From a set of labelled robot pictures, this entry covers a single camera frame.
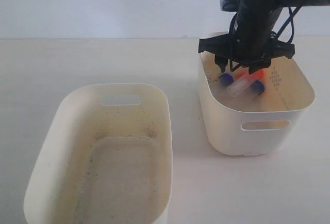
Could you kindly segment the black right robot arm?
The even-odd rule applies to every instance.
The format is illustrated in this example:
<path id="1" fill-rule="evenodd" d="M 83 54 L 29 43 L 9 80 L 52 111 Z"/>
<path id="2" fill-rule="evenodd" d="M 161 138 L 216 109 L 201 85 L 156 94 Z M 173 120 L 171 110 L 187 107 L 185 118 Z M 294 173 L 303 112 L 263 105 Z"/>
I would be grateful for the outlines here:
<path id="1" fill-rule="evenodd" d="M 222 72 L 248 68 L 249 74 L 269 68 L 272 59 L 295 54 L 292 38 L 279 40 L 303 7 L 329 6 L 329 0 L 220 0 L 221 10 L 234 12 L 228 33 L 199 40 L 198 52 L 214 54 Z"/>

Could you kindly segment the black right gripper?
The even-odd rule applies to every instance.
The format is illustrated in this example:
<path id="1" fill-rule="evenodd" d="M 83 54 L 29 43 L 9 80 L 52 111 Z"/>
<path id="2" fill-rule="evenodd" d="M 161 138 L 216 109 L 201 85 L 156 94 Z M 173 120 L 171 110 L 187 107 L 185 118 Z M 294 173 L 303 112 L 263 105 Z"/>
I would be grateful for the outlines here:
<path id="1" fill-rule="evenodd" d="M 224 72 L 228 60 L 239 64 L 250 64 L 249 74 L 269 68 L 273 58 L 295 54 L 295 45 L 275 38 L 273 27 L 277 22 L 282 7 L 246 7 L 240 4 L 233 17 L 229 32 L 199 40 L 198 52 L 215 55 L 214 62 Z"/>

